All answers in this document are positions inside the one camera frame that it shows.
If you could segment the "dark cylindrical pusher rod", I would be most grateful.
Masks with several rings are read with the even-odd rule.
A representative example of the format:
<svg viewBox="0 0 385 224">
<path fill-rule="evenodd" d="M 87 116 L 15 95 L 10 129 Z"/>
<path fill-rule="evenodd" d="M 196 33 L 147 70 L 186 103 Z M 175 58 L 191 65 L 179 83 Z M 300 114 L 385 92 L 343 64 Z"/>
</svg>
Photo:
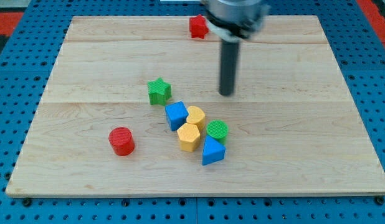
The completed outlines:
<svg viewBox="0 0 385 224">
<path fill-rule="evenodd" d="M 239 42 L 221 42 L 219 93 L 222 96 L 231 96 L 234 93 L 239 48 Z"/>
</svg>

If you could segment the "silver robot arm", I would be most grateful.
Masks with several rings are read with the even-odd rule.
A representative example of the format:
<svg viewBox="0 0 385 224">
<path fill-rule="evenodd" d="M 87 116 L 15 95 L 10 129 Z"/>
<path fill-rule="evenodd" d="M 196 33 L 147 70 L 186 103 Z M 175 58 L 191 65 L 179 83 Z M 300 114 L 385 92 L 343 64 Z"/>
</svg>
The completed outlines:
<svg viewBox="0 0 385 224">
<path fill-rule="evenodd" d="M 208 29 L 221 38 L 219 94 L 231 96 L 239 61 L 241 40 L 258 33 L 269 13 L 263 0 L 204 0 Z"/>
</svg>

